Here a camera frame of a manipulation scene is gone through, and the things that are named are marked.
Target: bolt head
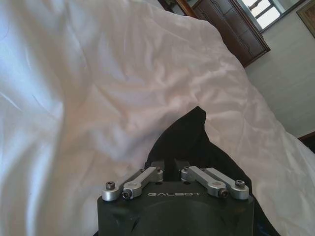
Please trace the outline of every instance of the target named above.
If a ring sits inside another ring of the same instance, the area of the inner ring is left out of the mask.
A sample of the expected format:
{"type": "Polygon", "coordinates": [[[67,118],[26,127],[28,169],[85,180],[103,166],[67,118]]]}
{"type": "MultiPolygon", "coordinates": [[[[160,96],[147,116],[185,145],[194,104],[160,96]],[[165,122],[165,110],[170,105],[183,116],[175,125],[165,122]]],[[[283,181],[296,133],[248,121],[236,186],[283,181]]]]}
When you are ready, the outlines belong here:
{"type": "Polygon", "coordinates": [[[228,197],[228,190],[226,188],[220,189],[218,192],[219,198],[227,198],[228,197]]]}
{"type": "Polygon", "coordinates": [[[105,187],[107,190],[113,190],[115,188],[115,182],[109,181],[106,183],[105,187]]]}
{"type": "Polygon", "coordinates": [[[244,189],[245,188],[245,182],[242,180],[237,180],[237,181],[235,181],[235,186],[237,188],[244,189]]]}
{"type": "Polygon", "coordinates": [[[132,196],[132,192],[130,191],[130,189],[126,189],[123,191],[122,196],[124,199],[130,199],[132,196]]]}

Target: silver metal part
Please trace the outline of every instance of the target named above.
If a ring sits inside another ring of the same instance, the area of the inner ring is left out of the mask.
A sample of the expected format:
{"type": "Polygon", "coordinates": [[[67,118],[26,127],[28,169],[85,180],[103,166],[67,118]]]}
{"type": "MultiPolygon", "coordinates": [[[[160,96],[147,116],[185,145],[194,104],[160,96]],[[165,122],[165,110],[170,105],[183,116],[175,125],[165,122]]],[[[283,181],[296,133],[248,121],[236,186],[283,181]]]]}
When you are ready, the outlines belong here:
{"type": "Polygon", "coordinates": [[[149,182],[163,181],[163,171],[157,167],[149,167],[137,178],[124,184],[123,198],[133,199],[142,193],[149,182]]]}
{"type": "Polygon", "coordinates": [[[102,192],[102,198],[104,201],[113,201],[119,198],[123,191],[124,183],[136,178],[141,172],[139,170],[134,170],[125,176],[121,177],[117,181],[109,181],[106,183],[105,189],[102,192]]]}
{"type": "Polygon", "coordinates": [[[187,178],[188,178],[188,168],[184,167],[181,170],[181,179],[183,182],[185,182],[185,181],[187,181],[187,178]]]}
{"type": "Polygon", "coordinates": [[[226,187],[230,195],[235,199],[245,200],[248,199],[250,190],[242,180],[234,181],[226,175],[222,174],[214,168],[207,168],[205,173],[210,175],[216,180],[222,181],[226,184],[226,187]]]}
{"type": "Polygon", "coordinates": [[[183,169],[182,179],[186,181],[198,181],[207,189],[208,194],[211,196],[217,198],[226,198],[228,196],[225,183],[217,181],[196,166],[188,167],[187,173],[185,173],[185,169],[183,169]]]}

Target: bed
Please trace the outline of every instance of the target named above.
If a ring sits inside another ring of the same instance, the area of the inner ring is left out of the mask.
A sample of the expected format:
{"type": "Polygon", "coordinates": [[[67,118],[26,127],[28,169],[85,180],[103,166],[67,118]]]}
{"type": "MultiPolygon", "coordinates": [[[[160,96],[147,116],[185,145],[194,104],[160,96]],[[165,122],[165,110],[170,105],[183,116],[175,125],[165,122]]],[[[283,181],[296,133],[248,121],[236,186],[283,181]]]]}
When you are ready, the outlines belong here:
{"type": "Polygon", "coordinates": [[[315,155],[208,22],[130,0],[0,3],[0,235],[93,235],[104,183],[195,106],[283,236],[315,232],[315,155]]]}

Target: black fabric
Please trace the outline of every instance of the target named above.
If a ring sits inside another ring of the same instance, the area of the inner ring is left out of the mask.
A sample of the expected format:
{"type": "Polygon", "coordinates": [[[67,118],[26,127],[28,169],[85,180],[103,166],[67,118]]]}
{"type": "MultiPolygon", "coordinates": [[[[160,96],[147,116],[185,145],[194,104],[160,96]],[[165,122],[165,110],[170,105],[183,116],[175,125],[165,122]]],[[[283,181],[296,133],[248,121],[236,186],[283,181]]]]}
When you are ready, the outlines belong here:
{"type": "MultiPolygon", "coordinates": [[[[164,181],[172,180],[175,168],[174,159],[187,160],[192,166],[213,167],[232,179],[245,181],[250,188],[250,194],[254,197],[250,178],[224,151],[209,141],[204,129],[205,120],[206,112],[200,107],[196,107],[173,123],[153,146],[146,167],[150,166],[153,161],[164,160],[164,181]]],[[[279,236],[256,198],[253,235],[279,236]]]]}

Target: white wall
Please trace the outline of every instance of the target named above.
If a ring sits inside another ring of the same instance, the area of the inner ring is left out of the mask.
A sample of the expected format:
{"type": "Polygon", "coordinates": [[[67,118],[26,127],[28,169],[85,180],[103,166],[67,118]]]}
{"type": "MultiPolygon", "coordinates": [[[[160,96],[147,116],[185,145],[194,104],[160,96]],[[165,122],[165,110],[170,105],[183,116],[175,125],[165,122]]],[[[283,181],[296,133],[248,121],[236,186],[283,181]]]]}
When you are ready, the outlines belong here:
{"type": "Polygon", "coordinates": [[[315,38],[293,10],[263,33],[271,51],[246,68],[286,130],[315,131],[315,38]]]}

